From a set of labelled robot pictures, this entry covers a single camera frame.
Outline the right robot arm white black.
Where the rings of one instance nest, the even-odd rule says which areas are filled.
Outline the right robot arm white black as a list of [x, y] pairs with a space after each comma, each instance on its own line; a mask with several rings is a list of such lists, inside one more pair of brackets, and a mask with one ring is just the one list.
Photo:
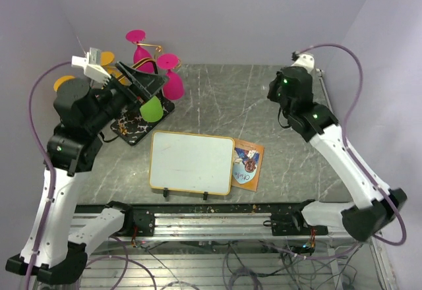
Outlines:
[[341, 227], [364, 242], [399, 216], [406, 193], [375, 178], [357, 153], [346, 146], [338, 119], [328, 107], [313, 100], [313, 78], [306, 68], [280, 69], [269, 84], [267, 97], [279, 104], [279, 114], [287, 119], [288, 127], [325, 158], [352, 198], [350, 203], [306, 203], [290, 219], [296, 233], [306, 234], [318, 225]]

